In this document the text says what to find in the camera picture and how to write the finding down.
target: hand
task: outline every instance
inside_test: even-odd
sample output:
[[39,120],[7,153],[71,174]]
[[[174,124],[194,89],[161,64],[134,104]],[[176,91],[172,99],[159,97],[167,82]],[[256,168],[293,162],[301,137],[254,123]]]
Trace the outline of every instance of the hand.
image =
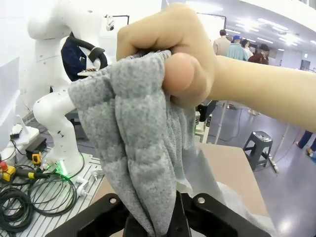
[[171,50],[163,89],[180,106],[196,106],[210,94],[216,56],[197,14],[186,5],[171,4],[119,30],[118,60],[141,49]]

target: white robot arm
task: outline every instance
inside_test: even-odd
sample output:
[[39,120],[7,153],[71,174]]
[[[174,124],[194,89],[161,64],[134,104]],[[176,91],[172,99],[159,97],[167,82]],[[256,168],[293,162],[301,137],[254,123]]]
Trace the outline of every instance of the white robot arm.
[[[42,86],[51,86],[50,93],[37,100],[33,113],[39,123],[48,129],[53,138],[54,147],[46,156],[47,162],[62,162],[64,174],[76,174],[82,167],[82,157],[77,148],[75,130],[65,114],[74,110],[67,89],[71,84],[61,57],[62,38],[71,32],[78,43],[89,45],[81,47],[89,58],[91,52],[99,47],[99,34],[104,17],[89,8],[89,0],[46,0],[41,12],[33,16],[28,23],[28,32],[36,40],[37,73]],[[114,28],[111,16],[107,18],[107,30]],[[109,60],[106,54],[95,53],[92,64],[99,69],[102,58]]]

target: cap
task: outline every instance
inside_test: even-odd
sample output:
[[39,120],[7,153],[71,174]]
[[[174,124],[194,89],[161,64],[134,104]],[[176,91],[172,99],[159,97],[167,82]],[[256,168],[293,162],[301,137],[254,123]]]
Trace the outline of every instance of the cap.
[[266,44],[264,44],[264,43],[262,45],[260,45],[259,49],[261,49],[263,51],[270,51],[269,47]]
[[240,39],[240,36],[234,36],[234,37],[233,37],[233,41],[239,40],[239,39]]

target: black stool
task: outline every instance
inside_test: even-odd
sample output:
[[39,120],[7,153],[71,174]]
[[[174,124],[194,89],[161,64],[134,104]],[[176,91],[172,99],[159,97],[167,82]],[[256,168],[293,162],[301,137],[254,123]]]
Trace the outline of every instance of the black stool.
[[[253,141],[255,143],[253,147],[247,147],[250,141]],[[263,131],[255,131],[250,134],[248,141],[243,147],[243,150],[251,151],[249,155],[246,152],[245,154],[252,170],[255,170],[256,167],[260,164],[264,164],[264,167],[267,165],[272,143],[272,137],[270,137],[267,133]],[[263,150],[267,147],[269,148],[268,153],[263,152]]]

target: white wall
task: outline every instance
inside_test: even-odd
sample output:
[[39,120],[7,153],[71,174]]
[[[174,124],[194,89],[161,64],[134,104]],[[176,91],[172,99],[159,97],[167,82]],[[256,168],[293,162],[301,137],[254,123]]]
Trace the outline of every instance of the white wall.
[[36,97],[44,95],[38,88],[37,95],[32,95],[31,78],[34,61],[34,40],[27,33],[27,14],[36,8],[38,0],[1,0],[0,1],[0,66],[15,57],[20,57],[20,90],[21,100],[17,104],[17,112],[21,116],[28,114]]
[[[28,16],[40,11],[43,4],[55,0],[0,0],[0,66],[15,57],[20,57],[20,90],[21,101],[18,102],[17,112],[24,117],[32,110],[36,100],[49,92],[49,88],[37,86],[35,67],[35,41],[27,32]],[[91,8],[97,9],[104,15],[130,15],[130,23],[152,15],[161,9],[161,0],[87,0]],[[115,58],[116,32],[101,32],[101,46],[112,52]]]
[[302,52],[294,50],[286,50],[283,52],[282,65],[284,68],[301,68]]
[[310,69],[316,68],[316,54],[307,53],[307,58],[304,57],[305,53],[302,53],[302,60],[307,60],[311,62]]
[[283,52],[278,50],[276,54],[276,66],[280,66],[282,59],[283,59]]
[[[101,1],[100,9],[104,15],[129,15],[129,23],[133,23],[161,10],[161,0],[113,0]],[[115,18],[116,26],[111,32],[101,31],[100,46],[104,48],[113,62],[116,61],[117,32],[126,24],[125,18]]]

